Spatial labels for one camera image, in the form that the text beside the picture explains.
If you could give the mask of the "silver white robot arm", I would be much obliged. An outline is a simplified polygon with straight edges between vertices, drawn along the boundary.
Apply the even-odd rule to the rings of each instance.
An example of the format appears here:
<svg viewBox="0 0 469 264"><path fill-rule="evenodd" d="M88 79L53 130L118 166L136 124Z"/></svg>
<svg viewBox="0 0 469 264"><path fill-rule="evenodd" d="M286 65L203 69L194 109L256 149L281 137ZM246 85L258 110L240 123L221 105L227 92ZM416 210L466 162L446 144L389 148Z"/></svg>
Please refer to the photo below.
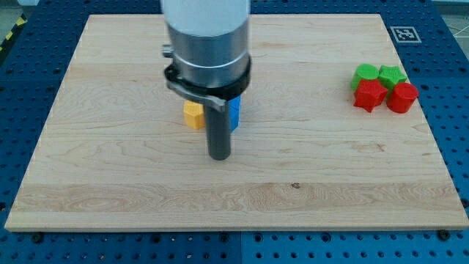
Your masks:
<svg viewBox="0 0 469 264"><path fill-rule="evenodd" d="M248 67L249 0L163 0L172 57L182 78L223 87Z"/></svg>

